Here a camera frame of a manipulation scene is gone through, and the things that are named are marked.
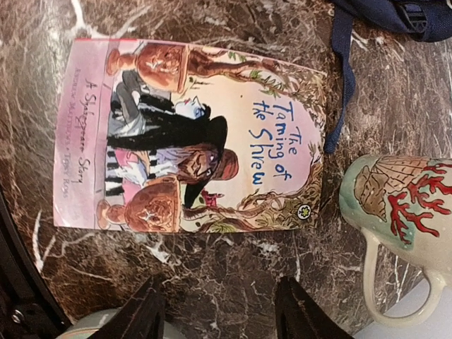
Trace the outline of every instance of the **mug handle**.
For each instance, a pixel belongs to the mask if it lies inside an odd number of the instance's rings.
[[[375,304],[374,283],[376,260],[378,258],[378,250],[380,241],[369,230],[361,230],[367,241],[366,258],[364,260],[364,301],[372,318],[383,325],[390,327],[403,328],[407,326],[417,325],[425,321],[432,315],[436,306],[441,299],[441,293],[446,286],[442,276],[431,270],[424,270],[424,275],[430,284],[429,296],[425,303],[415,312],[408,316],[392,317],[383,315]]]

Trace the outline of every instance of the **brown beard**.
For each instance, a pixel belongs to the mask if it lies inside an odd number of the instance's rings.
[[[203,180],[207,180],[208,176],[205,174],[197,177],[194,173],[192,173],[191,166],[196,161],[196,158],[200,153],[205,153],[206,151],[216,151],[216,149],[211,144],[200,143],[198,145],[185,147],[184,150],[191,154],[187,159],[179,163],[177,179],[184,184],[197,184]],[[201,160],[206,161],[206,158],[207,157],[202,157]]]

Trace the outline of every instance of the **white surface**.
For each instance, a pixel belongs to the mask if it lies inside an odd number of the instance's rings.
[[[427,298],[429,284],[423,280],[386,314],[404,316],[418,309]],[[438,307],[424,323],[407,328],[389,328],[372,323],[357,333],[356,339],[451,339],[452,338],[452,289],[446,287]]]

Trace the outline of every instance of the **screw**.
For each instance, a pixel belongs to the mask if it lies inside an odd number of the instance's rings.
[[[23,314],[19,310],[15,309],[11,319],[13,319],[15,323],[21,323],[23,321]]]

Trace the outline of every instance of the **marble surface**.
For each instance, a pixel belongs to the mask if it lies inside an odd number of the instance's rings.
[[[128,234],[52,226],[58,98],[74,37],[146,37],[230,47],[328,73],[328,128],[340,74],[320,0],[3,0],[0,3],[0,182],[38,271],[68,317],[121,305],[149,276],[188,338],[275,338],[273,292],[293,275],[339,326],[370,322],[364,239],[338,210],[347,166],[365,153],[451,157],[452,42],[419,44],[355,26],[357,95],[326,157],[315,229],[260,234]],[[421,278],[387,251],[377,271],[387,309]]]

